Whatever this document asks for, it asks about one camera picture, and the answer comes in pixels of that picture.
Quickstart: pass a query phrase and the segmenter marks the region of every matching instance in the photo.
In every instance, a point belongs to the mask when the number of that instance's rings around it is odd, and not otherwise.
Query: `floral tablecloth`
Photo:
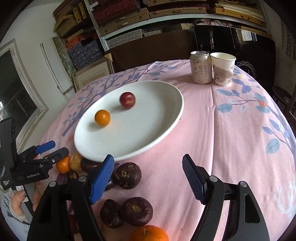
[[[145,80],[161,80],[176,86],[184,96],[184,111],[173,131],[145,153],[126,161],[137,163],[142,180],[131,190],[118,186],[105,192],[93,210],[106,199],[122,204],[141,196],[153,206],[149,224],[164,229],[171,241],[190,240],[204,206],[194,198],[182,170],[188,153],[210,175],[251,187],[262,210],[270,235],[277,240],[296,213],[296,141],[290,126],[268,93],[251,76],[234,68],[232,84],[214,82],[200,85],[192,81],[188,60],[155,62],[100,78],[80,90],[60,112],[41,143],[56,142],[56,149],[74,146],[75,127],[83,113],[100,97],[123,85]],[[56,167],[43,181],[61,180]],[[221,240],[228,203],[224,203],[215,240]],[[129,240],[135,229],[124,224],[118,229],[104,227],[108,241]]]

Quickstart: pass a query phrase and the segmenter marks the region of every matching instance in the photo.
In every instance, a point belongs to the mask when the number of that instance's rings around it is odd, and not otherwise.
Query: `person's hand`
[[[38,205],[38,203],[40,201],[40,198],[41,198],[40,192],[39,192],[39,190],[37,188],[38,185],[40,185],[39,181],[35,183],[35,193],[33,195],[33,200],[32,200],[33,201],[33,211],[34,212],[35,212],[35,210],[37,208],[37,205]]]
[[[25,197],[26,197],[26,192],[24,190],[21,190],[13,194],[11,198],[11,208],[14,211],[14,213],[19,217],[25,215],[24,212],[22,211],[22,208],[20,207]]]

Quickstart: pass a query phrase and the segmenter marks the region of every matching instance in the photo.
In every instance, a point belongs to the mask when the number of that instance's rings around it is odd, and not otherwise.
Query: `gray sleeve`
[[[8,226],[13,231],[13,233],[17,236],[17,238],[20,241],[26,241],[28,232],[30,229],[30,225],[21,223],[11,214],[9,210],[10,199],[11,199],[10,192],[7,192],[3,195],[3,198],[1,200],[1,210],[2,210],[3,216]]]

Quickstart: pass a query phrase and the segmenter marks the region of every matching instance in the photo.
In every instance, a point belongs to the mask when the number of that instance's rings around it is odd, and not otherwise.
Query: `window frame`
[[[39,93],[37,92],[24,67],[24,64],[20,58],[20,54],[17,49],[15,39],[9,41],[7,44],[0,47],[0,57],[8,51],[10,51],[13,63],[15,65],[15,69],[19,75],[20,80],[22,81],[22,84],[24,85],[29,96],[37,106],[37,109],[29,117],[29,119],[27,120],[23,128],[20,130],[16,138],[17,149],[22,151],[22,148],[24,147],[26,141],[32,134],[33,130],[49,109],[43,101],[43,99],[41,98],[41,96],[39,95]]]

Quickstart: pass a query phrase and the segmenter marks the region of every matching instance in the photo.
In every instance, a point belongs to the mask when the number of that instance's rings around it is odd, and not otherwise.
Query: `paper cup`
[[[230,85],[236,57],[227,53],[211,53],[210,55],[216,84],[220,86]]]

